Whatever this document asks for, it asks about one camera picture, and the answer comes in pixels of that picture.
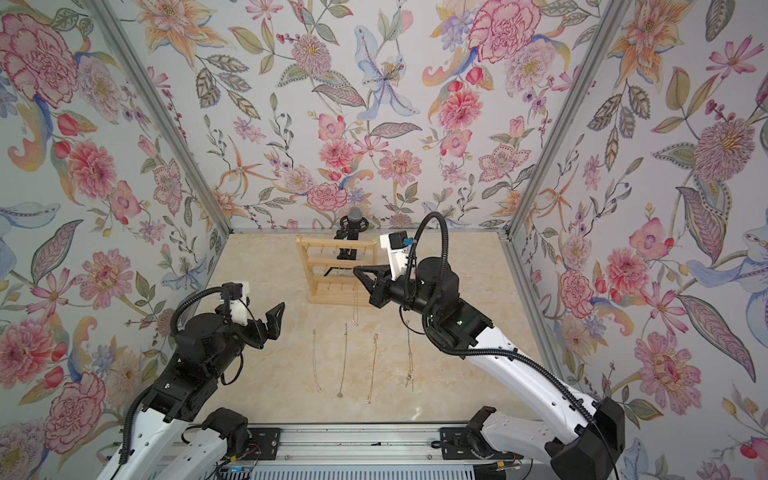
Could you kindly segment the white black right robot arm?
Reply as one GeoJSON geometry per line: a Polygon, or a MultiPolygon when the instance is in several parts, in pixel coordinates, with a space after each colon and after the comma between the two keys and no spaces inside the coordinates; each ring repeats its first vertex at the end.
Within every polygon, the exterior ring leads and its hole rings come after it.
{"type": "Polygon", "coordinates": [[[466,449],[481,460],[507,454],[546,464],[560,479],[618,478],[617,462],[625,450],[621,406],[610,398],[596,401],[562,382],[461,297],[442,214],[427,214],[413,235],[382,236],[381,247],[387,264],[353,269],[370,305],[395,303],[419,314],[434,347],[481,368],[538,416],[513,418],[485,406],[464,428],[466,449]]]}

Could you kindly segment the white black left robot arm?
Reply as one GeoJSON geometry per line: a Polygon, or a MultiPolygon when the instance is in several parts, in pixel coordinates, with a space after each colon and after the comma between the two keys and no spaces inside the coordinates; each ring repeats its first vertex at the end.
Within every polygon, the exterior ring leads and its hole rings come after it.
{"type": "Polygon", "coordinates": [[[286,305],[252,315],[245,283],[227,282],[182,300],[169,321],[175,350],[168,365],[128,407],[118,450],[102,479],[220,479],[225,468],[263,445],[246,416],[219,407],[197,419],[226,371],[247,348],[279,338],[286,305]]]}

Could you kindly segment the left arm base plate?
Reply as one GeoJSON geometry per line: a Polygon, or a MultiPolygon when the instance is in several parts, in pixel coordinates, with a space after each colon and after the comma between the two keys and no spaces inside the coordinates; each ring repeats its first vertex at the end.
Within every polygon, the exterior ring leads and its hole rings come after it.
{"type": "Polygon", "coordinates": [[[218,446],[224,447],[221,459],[235,461],[273,461],[277,458],[278,447],[283,431],[280,428],[249,427],[248,433],[243,431],[225,435],[212,428],[201,429],[197,435],[207,434],[218,446]]]}

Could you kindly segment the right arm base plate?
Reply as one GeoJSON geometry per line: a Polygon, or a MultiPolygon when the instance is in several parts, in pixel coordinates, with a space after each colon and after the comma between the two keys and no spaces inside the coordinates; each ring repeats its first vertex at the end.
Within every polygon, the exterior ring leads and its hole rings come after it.
{"type": "Polygon", "coordinates": [[[442,427],[438,439],[431,442],[439,450],[443,460],[490,460],[496,455],[477,435],[466,427],[442,427]]]}

